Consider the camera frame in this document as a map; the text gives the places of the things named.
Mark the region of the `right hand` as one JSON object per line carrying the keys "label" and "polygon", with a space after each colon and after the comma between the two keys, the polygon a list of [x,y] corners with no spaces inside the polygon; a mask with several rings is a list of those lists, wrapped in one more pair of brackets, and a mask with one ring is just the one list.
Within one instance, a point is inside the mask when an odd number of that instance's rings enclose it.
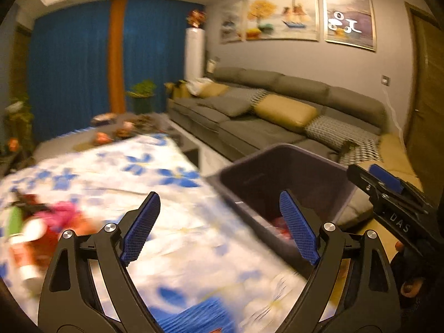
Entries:
{"label": "right hand", "polygon": [[402,242],[396,242],[395,250],[397,254],[392,262],[396,269],[393,274],[397,279],[399,292],[406,298],[414,298],[420,292],[424,278],[420,277],[418,272],[412,267],[412,264],[407,261],[407,258],[404,256],[405,246]]}

